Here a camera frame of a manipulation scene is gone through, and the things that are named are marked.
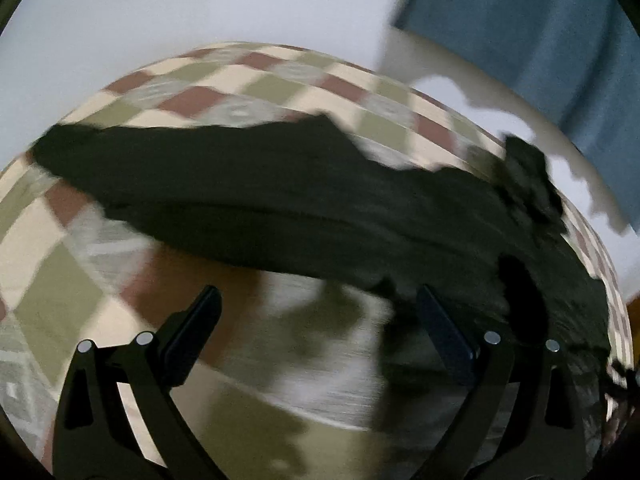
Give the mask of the black puffer hooded jacket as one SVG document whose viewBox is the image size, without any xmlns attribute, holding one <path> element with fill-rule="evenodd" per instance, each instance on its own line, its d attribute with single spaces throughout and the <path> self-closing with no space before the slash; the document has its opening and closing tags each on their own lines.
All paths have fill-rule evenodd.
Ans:
<svg viewBox="0 0 640 480">
<path fill-rule="evenodd" d="M 506 140 L 483 179 L 367 158 L 326 116 L 250 128 L 51 127 L 32 158 L 122 220 L 219 262 L 414 298 L 463 323 L 547 323 L 605 358 L 608 305 L 565 240 L 544 154 Z"/>
</svg>

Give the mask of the wooden door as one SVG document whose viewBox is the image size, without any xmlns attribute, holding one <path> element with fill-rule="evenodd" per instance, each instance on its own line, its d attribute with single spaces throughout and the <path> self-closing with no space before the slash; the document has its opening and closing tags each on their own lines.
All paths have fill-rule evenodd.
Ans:
<svg viewBox="0 0 640 480">
<path fill-rule="evenodd" d="M 634 299 L 627 304 L 627 312 L 631 336 L 634 339 L 638 339 L 640 332 L 640 296 L 634 297 Z"/>
</svg>

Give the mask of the blue curtain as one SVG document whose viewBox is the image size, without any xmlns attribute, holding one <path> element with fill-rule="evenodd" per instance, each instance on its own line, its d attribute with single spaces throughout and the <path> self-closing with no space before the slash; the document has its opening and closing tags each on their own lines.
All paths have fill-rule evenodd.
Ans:
<svg viewBox="0 0 640 480">
<path fill-rule="evenodd" d="M 404 0 L 395 25 L 535 107 L 639 225 L 639 37 L 616 0 Z"/>
</svg>

